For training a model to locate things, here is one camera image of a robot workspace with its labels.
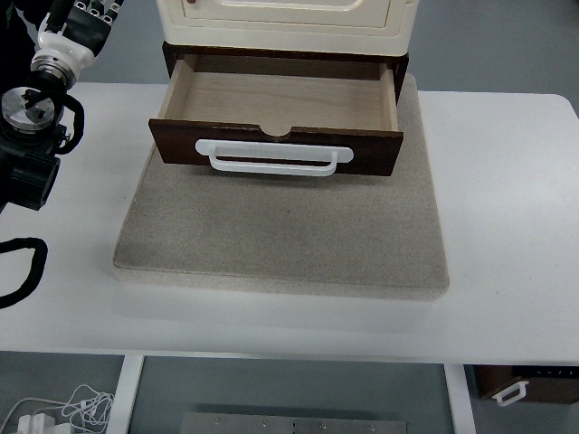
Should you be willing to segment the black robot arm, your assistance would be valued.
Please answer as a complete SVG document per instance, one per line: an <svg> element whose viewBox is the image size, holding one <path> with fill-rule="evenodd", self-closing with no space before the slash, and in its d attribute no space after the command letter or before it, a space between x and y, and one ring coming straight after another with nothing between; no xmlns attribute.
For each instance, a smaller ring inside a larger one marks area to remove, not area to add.
<svg viewBox="0 0 579 434"><path fill-rule="evenodd" d="M97 59L120 1L55 1L38 31L39 49L20 86L1 95L1 203L39 210L60 157L81 141L84 108L70 95Z"/></svg>

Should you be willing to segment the white robotic hand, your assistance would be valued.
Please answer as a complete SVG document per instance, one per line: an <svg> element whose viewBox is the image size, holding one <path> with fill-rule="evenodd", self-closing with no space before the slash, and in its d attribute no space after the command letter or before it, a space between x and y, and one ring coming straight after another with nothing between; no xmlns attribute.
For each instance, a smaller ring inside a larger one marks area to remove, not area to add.
<svg viewBox="0 0 579 434"><path fill-rule="evenodd" d="M53 1L38 32L35 61L85 69L103 49L124 1Z"/></svg>

